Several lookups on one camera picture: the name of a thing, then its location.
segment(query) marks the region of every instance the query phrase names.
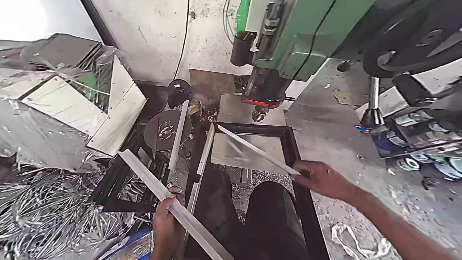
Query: electric cable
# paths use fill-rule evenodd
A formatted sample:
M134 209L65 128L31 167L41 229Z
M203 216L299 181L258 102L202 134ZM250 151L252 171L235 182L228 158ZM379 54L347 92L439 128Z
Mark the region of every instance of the electric cable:
M310 52L309 52L308 55L306 56L306 58L305 58L305 60L303 61L302 65L298 68L298 70L297 70L297 72L295 73L295 75L293 76L292 80L295 80L295 78L297 77L297 75L298 75L298 73L300 72L300 70L302 70L303 66L305 66L306 61L308 60L308 58L309 58L310 55L311 55L311 52L313 51L313 48L314 48L314 45L315 45L315 40L316 40L317 32L319 31L319 28L321 28L321 25L322 25L322 24L324 23L324 21L326 20L327 15L330 13L330 11L332 10L332 8L334 7L334 5L335 5L336 2L337 2L337 0L332 1L332 4L330 4L329 9L327 10L326 14L324 14L324 17L322 18L322 20L319 22L318 26L316 27L315 33L313 34L313 38L311 39Z
M178 60L178 65L176 66L175 76L173 76L173 80L176 79L176 74L178 74L178 69L180 68L181 60L183 59L184 46L186 45L186 36L188 35L189 1L190 0L188 0L188 6L186 8L186 26L184 29L183 46L181 47L180 59Z
M223 30L225 32L225 35L226 35L226 37L228 38L228 40L230 41L230 43L232 45L233 41L231 40L230 33L228 31L228 29L229 29L231 31L231 33L234 35L234 33L232 31L231 24L229 22L229 17L228 17L229 5L230 5L230 0L225 0L225 4L223 5L221 21L222 21L222 24L223 24Z

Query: hand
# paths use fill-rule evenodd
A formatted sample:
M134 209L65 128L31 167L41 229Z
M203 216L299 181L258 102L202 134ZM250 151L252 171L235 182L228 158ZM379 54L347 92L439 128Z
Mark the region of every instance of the hand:
M156 214L154 214L152 221L154 251L151 259L171 260L184 238L184 227L169 211L175 199L178 199L181 205L185 205L184 195L180 193L181 188L179 187L172 187L169 191L172 193L172 196L164 199L157 205Z
M356 191L360 190L323 162L297 161L293 168L304 176L295 176L296 182L327 197L348 202Z

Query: black pants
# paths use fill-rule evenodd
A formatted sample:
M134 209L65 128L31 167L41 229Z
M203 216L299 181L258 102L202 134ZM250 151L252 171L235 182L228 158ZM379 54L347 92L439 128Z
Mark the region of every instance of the black pants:
M279 183L263 182L253 190L242 225L232 202L229 175L206 167L194 215L234 259L308 259L294 198ZM192 238L185 258L209 259Z

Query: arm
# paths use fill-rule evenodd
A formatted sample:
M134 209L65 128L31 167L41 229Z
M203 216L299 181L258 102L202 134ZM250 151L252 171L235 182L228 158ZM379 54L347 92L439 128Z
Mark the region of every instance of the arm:
M406 260L455 260L451 252L405 222L372 194L350 183L321 162L299 161L294 169L305 177L295 180L311 190L350 203L363 213Z

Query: green drill press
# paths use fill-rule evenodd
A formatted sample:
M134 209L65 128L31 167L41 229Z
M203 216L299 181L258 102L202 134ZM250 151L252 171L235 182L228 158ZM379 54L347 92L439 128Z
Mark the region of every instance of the green drill press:
M293 80L307 81L335 57L363 62L373 77L364 121L383 124L377 78L419 73L462 57L460 39L435 51L459 32L460 1L270 1L241 1L231 55L235 66L254 66L242 101L255 105L255 122L282 104ZM254 42L255 52L250 51Z

